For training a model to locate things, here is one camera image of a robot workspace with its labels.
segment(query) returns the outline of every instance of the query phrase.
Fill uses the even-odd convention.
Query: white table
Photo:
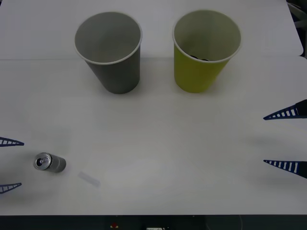
[[[0,135],[25,143],[0,149],[0,183],[23,183],[0,214],[307,214],[306,179],[262,162],[307,161],[306,122],[262,120],[306,98],[306,64],[242,50],[190,94],[171,58],[143,58],[137,88],[114,95],[82,60],[0,61]],[[34,169],[42,151],[67,169]]]
[[[141,24],[142,57],[170,58],[176,19],[204,8],[237,21],[249,55],[303,52],[286,0],[4,0],[0,59],[78,59],[73,48],[78,25],[106,11],[128,13]]]

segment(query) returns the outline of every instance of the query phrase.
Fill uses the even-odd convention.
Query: can top
[[[38,170],[45,170],[51,164],[51,155],[46,152],[39,153],[35,156],[34,167]]]

